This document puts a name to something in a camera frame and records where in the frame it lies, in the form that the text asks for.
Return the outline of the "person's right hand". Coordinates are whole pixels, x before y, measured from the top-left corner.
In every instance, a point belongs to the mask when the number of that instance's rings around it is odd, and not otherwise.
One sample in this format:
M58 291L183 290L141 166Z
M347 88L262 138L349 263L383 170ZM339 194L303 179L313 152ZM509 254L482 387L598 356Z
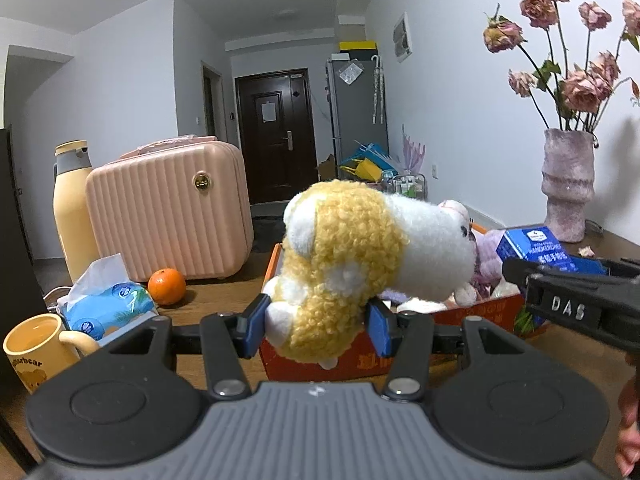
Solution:
M638 354L626 354L626 362L639 371ZM618 426L615 461L624 478L639 469L640 434L639 434L639 395L636 389L638 374L634 374L623 386L618 397L620 410L620 426Z

